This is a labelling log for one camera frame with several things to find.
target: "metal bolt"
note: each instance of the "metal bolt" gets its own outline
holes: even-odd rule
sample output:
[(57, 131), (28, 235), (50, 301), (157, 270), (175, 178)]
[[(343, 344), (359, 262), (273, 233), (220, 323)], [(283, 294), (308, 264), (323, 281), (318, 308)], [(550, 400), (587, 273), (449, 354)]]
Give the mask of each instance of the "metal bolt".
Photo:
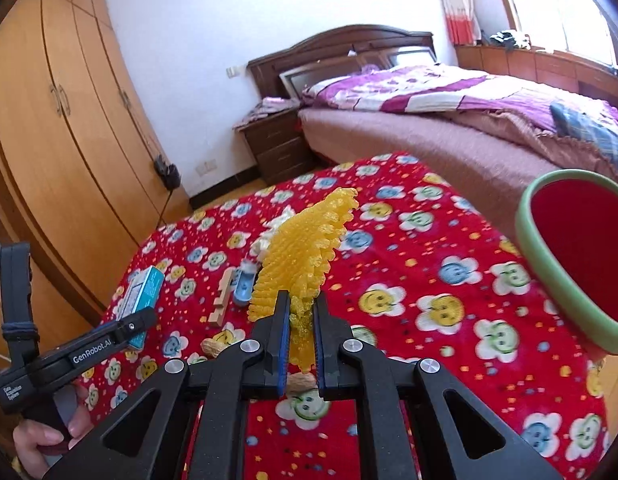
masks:
[(362, 342), (359, 341), (358, 339), (347, 339), (342, 344), (342, 347), (347, 352), (360, 352), (362, 350)]
[(435, 374), (440, 370), (440, 363), (435, 359), (423, 359), (420, 361), (420, 369), (428, 374)]
[(179, 374), (185, 369), (185, 364), (180, 359), (172, 359), (164, 365), (164, 371), (168, 374)]
[(240, 343), (240, 350), (243, 352), (255, 352), (260, 348), (260, 343), (255, 339), (245, 339)]

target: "black baseboard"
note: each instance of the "black baseboard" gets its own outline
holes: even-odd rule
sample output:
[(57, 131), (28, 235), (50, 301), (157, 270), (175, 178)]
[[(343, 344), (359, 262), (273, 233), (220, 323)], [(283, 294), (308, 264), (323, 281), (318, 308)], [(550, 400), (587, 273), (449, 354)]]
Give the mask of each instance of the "black baseboard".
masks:
[(189, 199), (191, 208), (195, 211), (199, 207), (208, 204), (212, 200), (227, 194), (234, 189), (238, 189), (240, 186), (244, 186), (249, 182), (252, 182), (260, 177), (260, 170), (257, 166), (252, 166), (246, 170), (236, 173), (229, 178), (225, 178), (222, 182), (218, 182), (215, 186), (211, 186), (209, 189), (201, 191), (195, 196)]

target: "nightstand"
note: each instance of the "nightstand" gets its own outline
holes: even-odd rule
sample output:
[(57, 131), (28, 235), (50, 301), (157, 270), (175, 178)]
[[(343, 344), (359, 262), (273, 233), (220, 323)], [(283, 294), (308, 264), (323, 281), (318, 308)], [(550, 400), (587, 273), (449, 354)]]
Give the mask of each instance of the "nightstand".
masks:
[(243, 133), (268, 186), (295, 178), (316, 167), (292, 108), (236, 128)]

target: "yellow sponge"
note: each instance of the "yellow sponge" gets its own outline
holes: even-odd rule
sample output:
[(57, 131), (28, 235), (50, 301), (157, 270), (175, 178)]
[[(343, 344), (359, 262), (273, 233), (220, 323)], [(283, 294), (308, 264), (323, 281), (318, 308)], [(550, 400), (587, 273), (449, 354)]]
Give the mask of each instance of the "yellow sponge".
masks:
[(271, 239), (249, 305), (249, 320), (273, 314), (279, 290), (291, 297), (289, 362), (309, 371), (315, 360), (311, 306), (320, 293), (345, 223), (358, 207), (355, 189), (339, 187), (280, 226)]

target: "floral tablecloth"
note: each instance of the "floral tablecloth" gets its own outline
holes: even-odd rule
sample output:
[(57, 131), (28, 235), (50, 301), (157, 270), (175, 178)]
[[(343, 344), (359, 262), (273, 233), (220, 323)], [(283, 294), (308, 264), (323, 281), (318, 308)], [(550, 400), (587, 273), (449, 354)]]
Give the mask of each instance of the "floral tablecloth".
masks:
[[(356, 187), (361, 207), (323, 286), (331, 313), (390, 357), (438, 359), (564, 477), (588, 475), (609, 440), (598, 370), (512, 243), (401, 153), (306, 174), (155, 232), (105, 320), (132, 277), (155, 265), (166, 275), (159, 324), (144, 351), (84, 374), (94, 421), (170, 358), (204, 360), (204, 338), (244, 339), (244, 308), (230, 304), (221, 328), (207, 322), (223, 271), (239, 266), (286, 206), (301, 211), (338, 186)], [(246, 479), (359, 478), (353, 401), (328, 403), (308, 390), (254, 402), (246, 435)]]

